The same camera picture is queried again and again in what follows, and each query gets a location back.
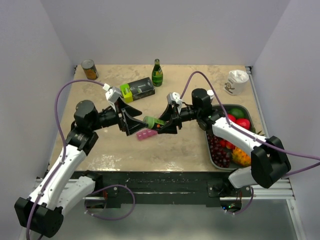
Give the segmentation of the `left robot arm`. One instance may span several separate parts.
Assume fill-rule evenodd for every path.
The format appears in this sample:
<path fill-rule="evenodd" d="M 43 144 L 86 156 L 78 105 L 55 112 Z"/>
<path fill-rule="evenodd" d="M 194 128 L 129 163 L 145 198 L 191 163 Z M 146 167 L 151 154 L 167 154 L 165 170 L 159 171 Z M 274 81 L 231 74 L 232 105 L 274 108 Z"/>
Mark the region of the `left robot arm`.
<path fill-rule="evenodd" d="M 71 131 L 64 139 L 53 167 L 27 198 L 20 197 L 14 205 L 20 225 L 27 232 L 34 231 L 51 238 L 60 229 L 67 213 L 82 198 L 89 194 L 99 196 L 104 184 L 96 173 L 81 176 L 69 188 L 65 186 L 96 144 L 97 130 L 118 125 L 121 131 L 132 135 L 146 126 L 145 122 L 136 119 L 141 114 L 121 98 L 101 112 L 92 101 L 80 101 L 75 107 Z"/>

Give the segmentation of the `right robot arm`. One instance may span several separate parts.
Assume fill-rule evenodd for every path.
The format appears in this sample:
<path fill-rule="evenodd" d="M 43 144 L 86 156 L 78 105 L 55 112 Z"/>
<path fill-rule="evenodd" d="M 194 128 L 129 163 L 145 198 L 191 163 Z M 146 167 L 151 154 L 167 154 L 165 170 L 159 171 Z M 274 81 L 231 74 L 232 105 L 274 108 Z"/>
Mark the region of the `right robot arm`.
<path fill-rule="evenodd" d="M 266 138 L 230 122 L 226 113 L 220 114 L 212 106 L 211 98 L 203 88 L 193 90 L 191 98 L 192 104 L 182 107 L 180 95 L 169 93 L 167 108 L 160 116 L 166 124 L 157 132 L 177 134 L 183 122 L 195 120 L 203 131 L 227 140 L 249 155 L 251 165 L 232 171 L 224 180 L 222 189 L 227 196 L 235 196 L 245 186 L 259 185 L 268 189 L 291 170 L 279 138 Z"/>

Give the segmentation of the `pink weekly pill organizer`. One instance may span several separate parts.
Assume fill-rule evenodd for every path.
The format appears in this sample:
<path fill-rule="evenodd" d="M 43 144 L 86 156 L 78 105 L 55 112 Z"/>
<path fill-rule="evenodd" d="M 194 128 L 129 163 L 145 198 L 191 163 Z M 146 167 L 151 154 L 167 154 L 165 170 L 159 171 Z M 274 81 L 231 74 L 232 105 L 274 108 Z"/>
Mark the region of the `pink weekly pill organizer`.
<path fill-rule="evenodd" d="M 143 129 L 136 133 L 136 137 L 139 141 L 145 140 L 147 138 L 157 135 L 158 132 L 152 129 Z"/>

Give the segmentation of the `green pill bottle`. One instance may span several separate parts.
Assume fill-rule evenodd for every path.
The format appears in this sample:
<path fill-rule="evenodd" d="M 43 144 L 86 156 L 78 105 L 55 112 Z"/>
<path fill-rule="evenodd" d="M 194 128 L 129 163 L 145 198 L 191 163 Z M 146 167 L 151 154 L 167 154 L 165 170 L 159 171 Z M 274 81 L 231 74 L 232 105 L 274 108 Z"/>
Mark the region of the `green pill bottle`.
<path fill-rule="evenodd" d="M 145 116 L 143 118 L 143 122 L 146 123 L 146 127 L 150 130 L 158 131 L 160 130 L 163 126 L 167 124 L 166 121 L 160 120 L 155 117 L 151 116 Z"/>

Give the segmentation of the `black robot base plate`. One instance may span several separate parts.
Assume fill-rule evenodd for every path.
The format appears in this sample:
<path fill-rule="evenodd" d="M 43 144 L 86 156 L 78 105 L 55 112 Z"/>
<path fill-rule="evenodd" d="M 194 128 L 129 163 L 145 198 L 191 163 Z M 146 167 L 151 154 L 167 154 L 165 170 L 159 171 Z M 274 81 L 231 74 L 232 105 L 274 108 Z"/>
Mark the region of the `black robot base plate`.
<path fill-rule="evenodd" d="M 220 207 L 224 197 L 243 200 L 251 197 L 246 185 L 239 190 L 227 185 L 226 172 L 139 172 L 76 171 L 71 180 L 90 176 L 97 180 L 96 190 L 106 190 L 106 207 L 137 205 L 205 205 Z"/>

